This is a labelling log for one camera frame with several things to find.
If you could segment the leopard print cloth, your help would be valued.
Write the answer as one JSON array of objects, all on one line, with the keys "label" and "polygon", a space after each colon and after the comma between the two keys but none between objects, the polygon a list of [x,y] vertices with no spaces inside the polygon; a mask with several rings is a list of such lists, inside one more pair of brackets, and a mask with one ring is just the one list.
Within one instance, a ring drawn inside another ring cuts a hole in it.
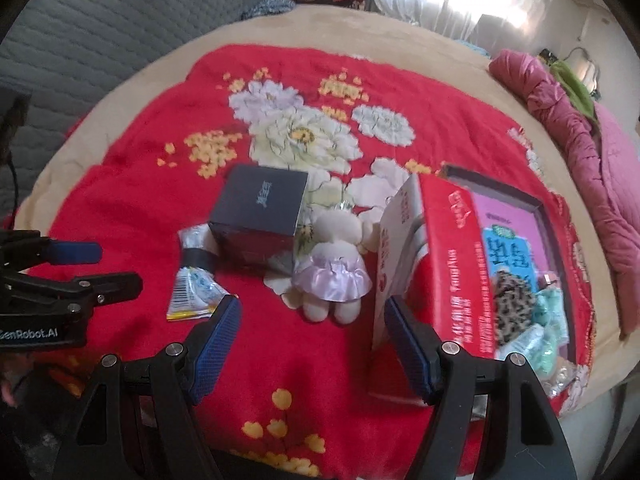
[{"label": "leopard print cloth", "polygon": [[533,324],[535,293],[529,282],[506,270],[495,276],[495,329],[498,347],[503,347]]}]

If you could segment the mint green tissue pack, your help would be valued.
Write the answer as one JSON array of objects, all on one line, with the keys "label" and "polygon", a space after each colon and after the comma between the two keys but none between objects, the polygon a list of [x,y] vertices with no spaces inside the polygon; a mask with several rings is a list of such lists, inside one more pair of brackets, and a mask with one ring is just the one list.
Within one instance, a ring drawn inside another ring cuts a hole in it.
[{"label": "mint green tissue pack", "polygon": [[536,292],[533,322],[541,326],[551,324],[559,347],[570,342],[562,289],[558,286],[548,286]]}]

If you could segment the red tissue box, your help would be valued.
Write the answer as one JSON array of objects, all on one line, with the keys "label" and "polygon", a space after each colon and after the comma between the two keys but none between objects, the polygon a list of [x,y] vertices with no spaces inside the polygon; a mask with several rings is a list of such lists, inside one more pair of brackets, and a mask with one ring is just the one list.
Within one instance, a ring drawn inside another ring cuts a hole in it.
[{"label": "red tissue box", "polygon": [[432,174],[413,174],[380,221],[369,392],[421,405],[390,342],[384,304],[399,295],[416,318],[472,356],[495,356],[491,279],[473,196]]}]

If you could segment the white plush doll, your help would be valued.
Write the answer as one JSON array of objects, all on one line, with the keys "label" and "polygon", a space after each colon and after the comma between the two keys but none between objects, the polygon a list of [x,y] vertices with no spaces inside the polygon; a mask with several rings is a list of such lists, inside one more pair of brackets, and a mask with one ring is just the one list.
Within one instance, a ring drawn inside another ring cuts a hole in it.
[{"label": "white plush doll", "polygon": [[359,251],[362,221],[347,209],[329,209],[312,225],[314,247],[296,263],[293,286],[302,294],[306,319],[323,322],[330,313],[342,325],[355,322],[372,281]]}]

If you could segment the clear plastic bag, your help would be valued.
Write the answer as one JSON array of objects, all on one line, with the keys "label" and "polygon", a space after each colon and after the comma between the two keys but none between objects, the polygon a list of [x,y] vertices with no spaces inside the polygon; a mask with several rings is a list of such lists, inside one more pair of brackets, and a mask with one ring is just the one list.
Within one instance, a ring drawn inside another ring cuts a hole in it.
[{"label": "clear plastic bag", "polygon": [[549,399],[559,396],[576,378],[577,367],[573,362],[559,356],[551,374],[542,378],[540,383]]}]

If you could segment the beige round bed cover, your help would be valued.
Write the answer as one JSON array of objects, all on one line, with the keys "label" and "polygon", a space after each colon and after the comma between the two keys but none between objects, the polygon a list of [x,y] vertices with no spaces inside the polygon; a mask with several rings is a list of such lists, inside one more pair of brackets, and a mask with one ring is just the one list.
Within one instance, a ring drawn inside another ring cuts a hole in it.
[{"label": "beige round bed cover", "polygon": [[567,201],[585,252],[596,333],[593,361],[578,406],[596,400],[620,384],[639,361],[639,336],[620,336],[614,284],[590,215],[570,177],[561,151],[540,122],[488,73],[486,58],[461,44],[393,18],[334,6],[299,6],[295,10],[222,26],[158,60],[145,63],[103,98],[79,124],[38,177],[21,204],[16,224],[49,231],[68,193],[88,169],[102,162],[107,149],[130,122],[164,90],[183,81],[205,53],[226,44],[313,48],[356,54],[446,82],[474,96],[521,125],[541,158],[544,180]]}]

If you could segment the taped white snack packet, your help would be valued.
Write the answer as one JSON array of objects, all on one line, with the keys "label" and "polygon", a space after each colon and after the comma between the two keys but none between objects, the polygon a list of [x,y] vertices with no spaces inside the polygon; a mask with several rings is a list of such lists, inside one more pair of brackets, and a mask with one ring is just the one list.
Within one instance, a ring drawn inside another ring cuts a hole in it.
[{"label": "taped white snack packet", "polygon": [[216,280],[219,249],[206,223],[178,232],[180,264],[168,304],[169,322],[209,318],[229,293]]}]

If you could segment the grey shallow tray box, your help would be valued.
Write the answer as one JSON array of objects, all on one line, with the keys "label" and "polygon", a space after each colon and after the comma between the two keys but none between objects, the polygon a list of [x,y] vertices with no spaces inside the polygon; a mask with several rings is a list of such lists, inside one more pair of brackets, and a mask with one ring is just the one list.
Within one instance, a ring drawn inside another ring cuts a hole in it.
[{"label": "grey shallow tray box", "polygon": [[573,305],[560,245],[544,204],[518,188],[459,166],[446,165],[442,175],[472,194],[491,276],[500,270],[508,271],[525,280],[533,292],[541,289],[538,278],[542,274],[556,276],[566,318],[561,353],[575,363]]}]

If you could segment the pink and blue book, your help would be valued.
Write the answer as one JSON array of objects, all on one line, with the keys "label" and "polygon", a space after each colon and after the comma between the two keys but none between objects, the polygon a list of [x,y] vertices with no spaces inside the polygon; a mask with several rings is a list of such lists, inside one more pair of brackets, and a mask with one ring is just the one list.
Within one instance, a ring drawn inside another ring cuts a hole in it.
[{"label": "pink and blue book", "polygon": [[538,212],[477,191],[472,196],[491,278],[506,270],[528,281],[536,294],[541,277],[558,270]]}]

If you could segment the dark navy gift box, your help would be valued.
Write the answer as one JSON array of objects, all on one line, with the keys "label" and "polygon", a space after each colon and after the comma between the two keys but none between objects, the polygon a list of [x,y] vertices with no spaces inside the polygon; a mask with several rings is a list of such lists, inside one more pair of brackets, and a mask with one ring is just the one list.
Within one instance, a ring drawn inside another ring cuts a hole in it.
[{"label": "dark navy gift box", "polygon": [[290,275],[307,181],[305,171],[234,166],[208,222],[224,256],[242,266]]}]

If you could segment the red floral blanket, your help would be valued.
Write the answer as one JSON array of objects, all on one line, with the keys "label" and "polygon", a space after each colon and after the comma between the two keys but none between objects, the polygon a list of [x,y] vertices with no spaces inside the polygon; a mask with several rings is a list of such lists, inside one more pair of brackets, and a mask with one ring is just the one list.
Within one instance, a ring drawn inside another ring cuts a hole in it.
[{"label": "red floral blanket", "polygon": [[[307,175],[285,237],[306,252],[322,212],[346,205],[377,222],[410,174],[437,176],[447,162],[542,201],[578,325],[589,330],[590,288],[567,203],[542,182],[517,122],[408,70],[244,44],[200,58],[64,188],[51,235],[98,242],[94,270],[137,272],[143,289],[136,300],[96,310],[82,348],[37,360],[55,387],[78,396],[102,353],[137,359],[184,335],[189,323],[166,316],[178,233],[208,219],[241,164]],[[352,324],[311,324],[298,291],[264,270],[225,266],[218,278],[241,299],[243,317],[220,382],[196,410],[208,442],[308,476],[402,477],[432,412],[370,393],[373,297]]]}]

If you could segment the grey quilted sofa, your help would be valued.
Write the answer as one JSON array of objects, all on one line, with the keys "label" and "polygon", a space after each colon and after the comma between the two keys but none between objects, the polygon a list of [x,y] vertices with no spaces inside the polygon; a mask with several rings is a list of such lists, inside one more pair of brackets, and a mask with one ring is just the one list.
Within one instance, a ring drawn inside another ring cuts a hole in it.
[{"label": "grey quilted sofa", "polygon": [[1,107],[26,112],[2,141],[13,162],[1,169],[2,216],[31,192],[68,190],[103,159],[130,116],[90,118],[112,90],[259,1],[29,0],[1,40]]}]

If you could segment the pink quilted comforter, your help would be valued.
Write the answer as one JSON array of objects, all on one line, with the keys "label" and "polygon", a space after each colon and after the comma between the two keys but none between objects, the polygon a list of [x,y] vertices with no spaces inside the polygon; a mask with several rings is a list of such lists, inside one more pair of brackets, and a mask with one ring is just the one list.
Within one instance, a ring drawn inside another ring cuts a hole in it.
[{"label": "pink quilted comforter", "polygon": [[501,50],[489,63],[563,151],[611,268],[625,335],[639,328],[639,159],[613,115],[595,100],[590,122],[536,56]]}]

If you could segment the blue patterned cushion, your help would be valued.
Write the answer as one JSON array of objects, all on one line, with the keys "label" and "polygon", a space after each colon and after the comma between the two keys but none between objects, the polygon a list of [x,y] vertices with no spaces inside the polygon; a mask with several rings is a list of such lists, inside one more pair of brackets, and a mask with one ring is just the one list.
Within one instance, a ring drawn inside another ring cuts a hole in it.
[{"label": "blue patterned cushion", "polygon": [[252,18],[285,14],[295,8],[296,2],[294,0],[260,0],[242,13],[241,20],[246,21]]}]

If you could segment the green cloth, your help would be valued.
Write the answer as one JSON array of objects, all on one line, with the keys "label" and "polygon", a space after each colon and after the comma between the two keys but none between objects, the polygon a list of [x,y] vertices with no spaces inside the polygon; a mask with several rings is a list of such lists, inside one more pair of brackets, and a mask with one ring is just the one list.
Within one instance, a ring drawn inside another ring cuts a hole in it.
[{"label": "green cloth", "polygon": [[551,75],[564,89],[572,105],[590,122],[598,120],[590,92],[564,61],[555,61],[549,67]]}]

